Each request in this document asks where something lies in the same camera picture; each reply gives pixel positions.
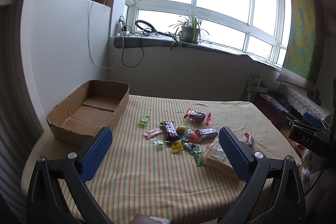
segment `striped tablecloth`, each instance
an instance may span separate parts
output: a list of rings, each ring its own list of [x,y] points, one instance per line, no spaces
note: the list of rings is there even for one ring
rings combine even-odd
[[[256,140],[256,149],[267,157],[299,158],[285,137],[251,103],[177,100],[130,95],[129,103],[113,132],[113,142],[93,180],[86,185],[101,208],[115,224],[129,223],[136,213],[169,218],[171,223],[202,223],[222,217],[233,204],[244,182],[201,165],[196,166],[188,151],[172,154],[170,148],[157,150],[143,132],[171,120],[184,124],[187,108],[211,112],[211,127],[229,126],[240,140],[245,132]],[[138,126],[149,115],[146,128]],[[204,128],[190,124],[191,128]],[[203,140],[205,150],[212,140]],[[78,149],[56,140],[48,129],[34,146],[22,174],[21,188],[27,195],[35,161],[39,156],[60,159]],[[82,219],[63,180],[60,184],[74,216]]]

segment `bread in plastic package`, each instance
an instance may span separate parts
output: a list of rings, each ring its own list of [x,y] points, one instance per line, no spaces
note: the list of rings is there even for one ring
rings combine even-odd
[[[236,172],[232,168],[228,158],[226,157],[221,145],[218,141],[218,136],[215,137],[213,142],[203,152],[202,157],[204,165],[222,171],[227,176],[239,180]]]

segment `white lace tablecloth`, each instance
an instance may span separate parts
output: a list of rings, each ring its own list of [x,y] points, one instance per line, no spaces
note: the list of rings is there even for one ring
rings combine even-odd
[[[286,85],[281,83],[279,85],[279,91],[283,92],[287,97],[288,102],[298,111],[301,115],[305,112],[311,115],[325,120],[327,117],[331,116],[331,112],[323,107],[323,104],[318,106],[307,96],[307,91],[297,88],[296,86]]]

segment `plant pot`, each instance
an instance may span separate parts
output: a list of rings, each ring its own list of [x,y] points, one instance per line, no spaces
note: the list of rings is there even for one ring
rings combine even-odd
[[[198,36],[200,35],[199,29],[196,29],[196,35],[194,37],[194,28],[192,27],[182,27],[181,41],[191,44],[198,44]]]

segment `window sill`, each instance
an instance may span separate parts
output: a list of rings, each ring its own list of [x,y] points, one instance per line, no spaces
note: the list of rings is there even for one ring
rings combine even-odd
[[[139,36],[130,36],[124,38],[125,48],[139,48]],[[142,37],[141,38],[141,47],[170,47],[173,42],[173,39],[170,37],[165,37],[162,35],[159,36],[152,36],[152,37]],[[123,48],[123,42],[122,37],[114,37],[114,47],[116,48]],[[245,53],[239,50],[235,50],[230,47],[226,46],[220,46],[217,44],[213,44],[210,42],[200,42],[199,44],[190,44],[186,42],[181,42],[180,47],[185,48],[194,48],[196,50],[203,50],[207,52],[220,52],[223,54],[230,54],[230,55],[236,55],[236,56],[242,56],[252,59],[255,62],[267,65],[269,67],[274,68],[278,72],[281,71],[281,67],[278,65],[275,65],[271,63],[270,61],[260,58],[258,56],[255,56],[253,54]]]

